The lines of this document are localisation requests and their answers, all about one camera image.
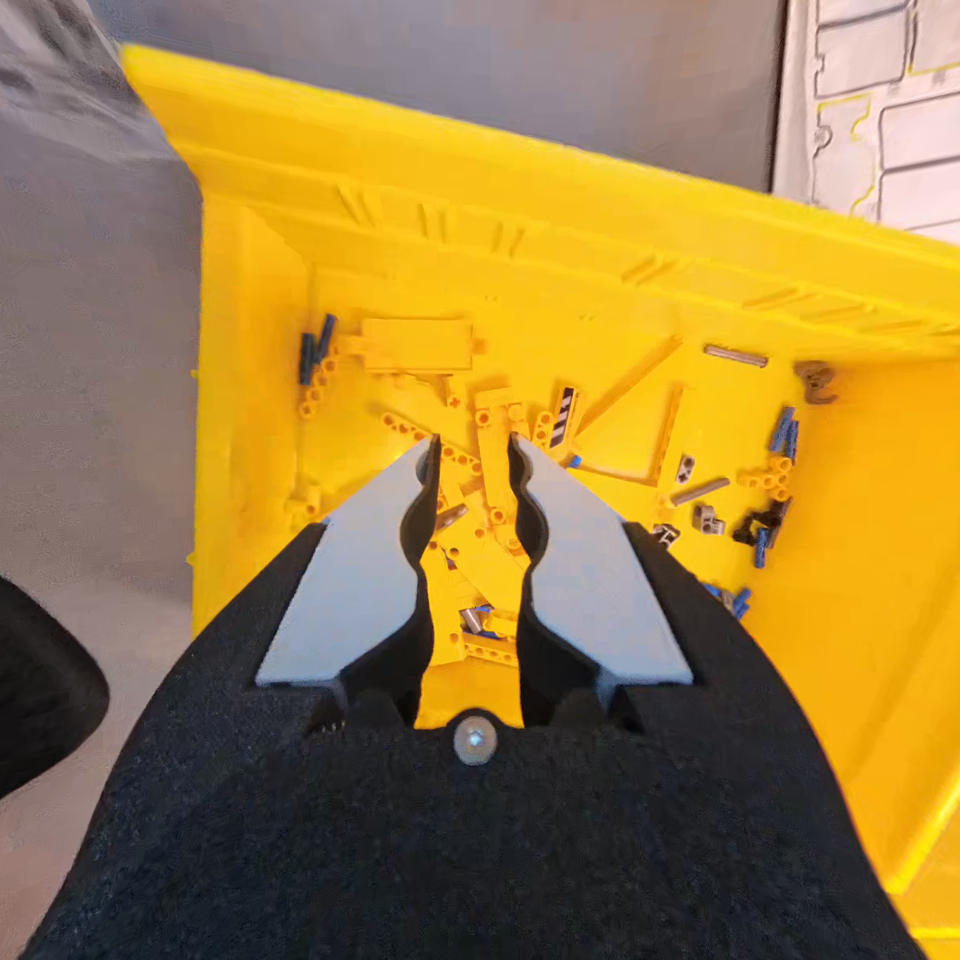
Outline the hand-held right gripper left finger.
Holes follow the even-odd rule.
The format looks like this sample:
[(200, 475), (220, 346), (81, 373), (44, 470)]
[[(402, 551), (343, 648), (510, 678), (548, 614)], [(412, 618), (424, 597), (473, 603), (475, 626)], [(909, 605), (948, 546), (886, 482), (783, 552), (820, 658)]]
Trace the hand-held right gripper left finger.
[(440, 465), (440, 438), (428, 436), (330, 513), (256, 672), (258, 688), (325, 689), (338, 706), (367, 691), (420, 704), (434, 650), (422, 557)]

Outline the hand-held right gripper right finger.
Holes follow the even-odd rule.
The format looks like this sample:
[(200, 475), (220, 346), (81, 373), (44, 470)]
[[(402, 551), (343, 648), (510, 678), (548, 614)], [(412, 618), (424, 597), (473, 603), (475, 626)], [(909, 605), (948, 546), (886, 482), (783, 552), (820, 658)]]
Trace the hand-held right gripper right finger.
[(586, 690), (609, 706), (623, 688), (692, 685), (626, 520), (522, 436), (510, 437), (510, 487), (529, 560), (515, 638), (522, 704)]

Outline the pile of toy bricks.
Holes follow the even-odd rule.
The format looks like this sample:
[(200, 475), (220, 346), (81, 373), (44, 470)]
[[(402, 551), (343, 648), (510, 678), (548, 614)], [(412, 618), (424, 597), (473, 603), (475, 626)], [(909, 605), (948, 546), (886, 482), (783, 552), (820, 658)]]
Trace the pile of toy bricks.
[(797, 415), (762, 427), (794, 362), (835, 346), (834, 332), (785, 314), (771, 321), (724, 315), (670, 331), (614, 333), (566, 322), (555, 334), (497, 317), (478, 330), (463, 317), (371, 318), (357, 334), (304, 333), (294, 452), (285, 471), (290, 495), (278, 522), (286, 539), (321, 522), (348, 493), (431, 434), (441, 440), (439, 515), (454, 520), (427, 546), (426, 578), (435, 626), (430, 666), (466, 659), (518, 667), (522, 573), (530, 563), (515, 532), (518, 499), (508, 479), (507, 444), (523, 436), (628, 520), (649, 523), (674, 547), (682, 524), (693, 534), (678, 558), (710, 570), (705, 590), (736, 620), (750, 588), (723, 578), (739, 568), (727, 521), (729, 499), (771, 501), (773, 518), (745, 520), (751, 553), (758, 529), (771, 529), (789, 501)]

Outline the yellow bin with bricks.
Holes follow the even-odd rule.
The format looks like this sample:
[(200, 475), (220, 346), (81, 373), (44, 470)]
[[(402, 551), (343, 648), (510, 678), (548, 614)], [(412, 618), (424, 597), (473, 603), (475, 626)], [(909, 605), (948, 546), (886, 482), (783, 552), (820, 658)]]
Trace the yellow bin with bricks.
[(482, 499), (582, 403), (573, 476), (751, 591), (861, 842), (958, 958), (958, 249), (701, 178), (124, 45), (202, 200), (193, 632), (426, 434), (474, 525), (434, 590), (502, 611)]

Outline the grey desk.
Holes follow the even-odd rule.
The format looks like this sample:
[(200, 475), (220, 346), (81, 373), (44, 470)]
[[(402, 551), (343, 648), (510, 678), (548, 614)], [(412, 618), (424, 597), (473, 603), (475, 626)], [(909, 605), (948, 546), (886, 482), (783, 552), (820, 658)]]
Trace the grey desk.
[(768, 191), (786, 2), (2, 2), (2, 574), (111, 702), (2, 800), (2, 958), (189, 636), (201, 201), (136, 42)]

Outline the black wrist rest pad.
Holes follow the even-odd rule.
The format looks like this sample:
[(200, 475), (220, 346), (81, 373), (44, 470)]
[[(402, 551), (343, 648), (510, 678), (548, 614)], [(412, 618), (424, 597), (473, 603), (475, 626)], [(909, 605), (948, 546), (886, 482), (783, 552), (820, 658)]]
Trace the black wrist rest pad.
[(76, 751), (111, 701), (97, 661), (28, 593), (1, 579), (1, 797)]

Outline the white printed sheet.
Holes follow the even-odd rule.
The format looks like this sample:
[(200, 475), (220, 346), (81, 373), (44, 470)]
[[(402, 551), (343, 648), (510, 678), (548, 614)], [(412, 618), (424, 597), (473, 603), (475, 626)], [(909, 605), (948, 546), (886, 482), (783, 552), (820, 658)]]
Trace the white printed sheet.
[(786, 4), (772, 193), (959, 244), (959, 3)]

